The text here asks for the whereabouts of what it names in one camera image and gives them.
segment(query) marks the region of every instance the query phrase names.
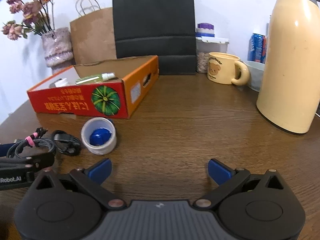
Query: purple lid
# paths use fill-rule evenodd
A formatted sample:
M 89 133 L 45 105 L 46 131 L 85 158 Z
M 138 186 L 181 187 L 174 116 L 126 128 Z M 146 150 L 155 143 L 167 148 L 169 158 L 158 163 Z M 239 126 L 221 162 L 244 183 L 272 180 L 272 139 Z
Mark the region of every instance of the purple lid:
M 214 26 L 210 23 L 198 23 L 198 28 L 214 30 Z

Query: pink rubber band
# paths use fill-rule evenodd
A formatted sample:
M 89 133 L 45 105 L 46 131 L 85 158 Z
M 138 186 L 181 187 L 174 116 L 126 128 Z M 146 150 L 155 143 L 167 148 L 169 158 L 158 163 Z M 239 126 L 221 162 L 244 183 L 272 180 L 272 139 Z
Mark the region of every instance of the pink rubber band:
M 28 141 L 28 143 L 29 143 L 29 145 L 30 145 L 31 147 L 35 147 L 35 146 L 36 146 L 30 136 L 28 136 L 27 138 L 25 138 L 25 140 Z

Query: blue can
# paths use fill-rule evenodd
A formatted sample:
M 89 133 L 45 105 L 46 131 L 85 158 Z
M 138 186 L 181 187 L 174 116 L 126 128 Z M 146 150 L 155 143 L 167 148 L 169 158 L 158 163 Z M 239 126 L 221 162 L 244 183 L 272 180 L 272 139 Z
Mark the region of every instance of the blue can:
M 267 51 L 267 38 L 254 33 L 249 41 L 248 60 L 265 63 Z

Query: brown tabletop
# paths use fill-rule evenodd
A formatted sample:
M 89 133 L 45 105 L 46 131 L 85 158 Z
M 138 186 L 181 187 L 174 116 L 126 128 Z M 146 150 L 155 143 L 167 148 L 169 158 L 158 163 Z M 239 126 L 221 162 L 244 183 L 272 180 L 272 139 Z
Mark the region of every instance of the brown tabletop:
M 124 198 L 196 198 L 217 185 L 208 178 L 208 160 L 252 173 L 280 171 L 302 203 L 307 221 L 299 240 L 320 239 L 320 119 L 305 135 L 292 135 L 267 122 L 256 110 L 258 93 L 221 85 L 204 75 L 160 76 L 130 120 L 115 119 L 118 144 L 107 155 L 112 175 L 103 187 Z M 24 103 L 1 126 L 0 143 L 25 138 L 37 127 L 80 137 L 90 117 L 35 114 Z M 57 155 L 59 173 L 88 167 L 104 157 L 82 150 Z M 0 192 L 0 240 L 20 239 L 13 211 L 26 188 Z

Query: yellow mug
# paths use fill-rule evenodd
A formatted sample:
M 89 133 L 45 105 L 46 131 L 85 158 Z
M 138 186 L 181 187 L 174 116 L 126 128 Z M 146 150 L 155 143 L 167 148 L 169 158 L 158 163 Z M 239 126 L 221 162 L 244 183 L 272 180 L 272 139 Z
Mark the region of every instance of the yellow mug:
M 240 58 L 234 55 L 210 52 L 208 79 L 220 84 L 235 84 L 237 86 L 247 84 L 250 72 L 246 64 L 239 60 Z

